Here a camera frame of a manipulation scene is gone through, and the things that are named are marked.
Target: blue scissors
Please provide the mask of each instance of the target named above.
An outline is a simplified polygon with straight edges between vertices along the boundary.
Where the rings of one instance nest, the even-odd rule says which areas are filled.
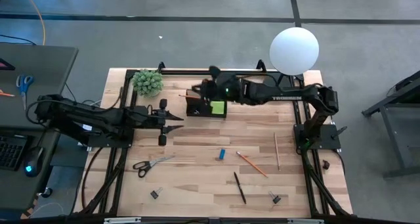
[[[26,93],[28,93],[29,85],[33,83],[33,76],[25,76],[21,74],[16,79],[16,87],[19,89],[20,96],[24,102],[24,110],[26,110]]]

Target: black keyboard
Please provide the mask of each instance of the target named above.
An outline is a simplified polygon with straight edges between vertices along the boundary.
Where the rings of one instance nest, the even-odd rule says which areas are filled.
[[[31,137],[0,134],[0,169],[16,171]]]

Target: succulent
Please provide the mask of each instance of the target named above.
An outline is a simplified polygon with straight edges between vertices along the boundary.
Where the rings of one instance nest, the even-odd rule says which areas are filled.
[[[162,74],[151,70],[136,72],[132,83],[134,90],[145,97],[154,97],[163,89]]]

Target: pencil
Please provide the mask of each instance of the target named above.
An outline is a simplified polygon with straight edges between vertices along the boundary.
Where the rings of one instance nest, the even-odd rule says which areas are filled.
[[[0,96],[14,97],[14,95],[9,93],[0,93]]]
[[[239,183],[239,179],[238,179],[238,176],[236,175],[236,172],[235,171],[234,171],[234,175],[235,175],[235,180],[236,180],[236,182],[238,184],[239,191],[241,192],[243,203],[244,204],[247,204],[247,200],[245,199],[245,195],[243,195],[243,191],[242,191],[242,188],[241,188],[241,183]]]
[[[265,177],[268,177],[267,174],[265,174],[263,171],[261,171],[261,169],[259,169],[254,163],[252,163],[251,161],[248,160],[248,158],[244,157],[241,155],[240,152],[236,151],[236,153],[243,158],[245,161],[247,161],[249,164],[251,164],[251,166],[253,166],[255,169],[257,169],[257,171],[259,171],[261,174],[263,174]]]
[[[278,158],[278,147],[277,147],[277,136],[276,136],[276,133],[274,133],[274,143],[276,145],[277,166],[278,166],[278,170],[280,171],[280,159]]]

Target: blue eraser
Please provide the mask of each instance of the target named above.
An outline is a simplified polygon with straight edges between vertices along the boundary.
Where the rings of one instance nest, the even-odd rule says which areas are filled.
[[[224,157],[224,148],[220,151],[219,159],[222,160]]]

